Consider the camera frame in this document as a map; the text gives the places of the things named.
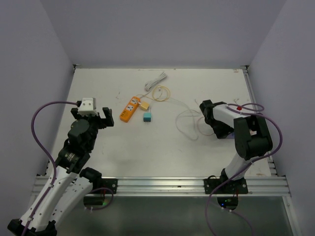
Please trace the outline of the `orange power strip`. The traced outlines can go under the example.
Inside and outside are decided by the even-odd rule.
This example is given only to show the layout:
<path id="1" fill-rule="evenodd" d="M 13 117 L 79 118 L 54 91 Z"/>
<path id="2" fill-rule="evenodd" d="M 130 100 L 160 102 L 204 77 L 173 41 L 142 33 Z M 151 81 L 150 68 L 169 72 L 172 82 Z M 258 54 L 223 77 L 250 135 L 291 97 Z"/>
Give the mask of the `orange power strip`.
<path id="1" fill-rule="evenodd" d="M 139 103 L 140 103 L 140 98 L 133 96 L 131 100 L 128 102 L 124 110 L 120 114 L 120 120 L 123 122 L 129 122 L 135 111 L 137 110 Z"/>

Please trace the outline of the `teal charger plug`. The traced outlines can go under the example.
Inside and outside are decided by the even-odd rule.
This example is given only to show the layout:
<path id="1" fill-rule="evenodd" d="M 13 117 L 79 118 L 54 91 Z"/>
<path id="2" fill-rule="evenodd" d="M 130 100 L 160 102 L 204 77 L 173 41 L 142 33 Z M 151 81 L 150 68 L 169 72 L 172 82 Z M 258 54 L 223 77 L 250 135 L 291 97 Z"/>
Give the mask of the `teal charger plug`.
<path id="1" fill-rule="evenodd" d="M 143 121 L 144 122 L 151 122 L 152 121 L 152 113 L 150 112 L 145 112 L 143 114 Z"/>

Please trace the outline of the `yellow charger plug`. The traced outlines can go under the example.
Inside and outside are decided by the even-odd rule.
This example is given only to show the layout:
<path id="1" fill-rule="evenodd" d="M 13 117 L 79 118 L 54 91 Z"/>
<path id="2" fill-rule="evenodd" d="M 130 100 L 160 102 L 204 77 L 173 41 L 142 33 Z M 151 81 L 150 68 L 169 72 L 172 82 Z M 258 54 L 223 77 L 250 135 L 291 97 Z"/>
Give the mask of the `yellow charger plug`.
<path id="1" fill-rule="evenodd" d="M 150 104 L 145 102 L 145 101 L 142 101 L 142 102 L 139 103 L 139 107 L 140 107 L 141 110 L 147 111 L 149 109 L 149 107 L 150 107 Z"/>

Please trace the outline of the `purple power strip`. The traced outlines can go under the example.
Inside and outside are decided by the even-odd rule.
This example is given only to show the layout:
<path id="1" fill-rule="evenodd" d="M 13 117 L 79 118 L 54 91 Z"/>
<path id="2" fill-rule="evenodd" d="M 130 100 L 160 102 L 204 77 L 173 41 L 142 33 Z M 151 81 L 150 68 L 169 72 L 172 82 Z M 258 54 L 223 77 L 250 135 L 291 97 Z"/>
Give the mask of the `purple power strip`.
<path id="1" fill-rule="evenodd" d="M 234 133 L 229 134 L 226 139 L 234 139 Z"/>

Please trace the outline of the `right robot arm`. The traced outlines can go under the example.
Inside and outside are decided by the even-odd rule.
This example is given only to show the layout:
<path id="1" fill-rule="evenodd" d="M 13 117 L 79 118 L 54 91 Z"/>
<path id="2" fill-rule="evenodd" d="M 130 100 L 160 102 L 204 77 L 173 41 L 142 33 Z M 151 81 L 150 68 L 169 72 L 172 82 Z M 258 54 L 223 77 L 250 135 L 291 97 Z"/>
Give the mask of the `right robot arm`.
<path id="1" fill-rule="evenodd" d="M 252 159 L 273 148 L 266 120 L 260 114 L 264 107 L 254 103 L 237 105 L 204 100 L 199 108 L 218 139 L 234 135 L 236 154 L 222 170 L 219 181 L 221 191 L 230 193 L 237 187 L 236 180 L 244 177 Z"/>

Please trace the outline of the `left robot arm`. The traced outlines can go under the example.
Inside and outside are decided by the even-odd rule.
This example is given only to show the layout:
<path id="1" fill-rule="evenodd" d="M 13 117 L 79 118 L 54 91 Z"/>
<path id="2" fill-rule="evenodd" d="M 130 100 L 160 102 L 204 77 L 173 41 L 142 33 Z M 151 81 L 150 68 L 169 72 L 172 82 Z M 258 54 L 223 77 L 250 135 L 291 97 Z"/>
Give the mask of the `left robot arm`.
<path id="1" fill-rule="evenodd" d="M 52 161 L 49 179 L 26 213 L 7 226 L 14 235 L 55 236 L 60 223 L 86 195 L 116 194 L 116 184 L 104 184 L 100 172 L 85 167 L 99 130 L 114 125 L 111 109 L 102 110 L 104 118 L 95 111 L 84 115 L 78 108 L 71 110 L 75 121 L 56 161 Z"/>

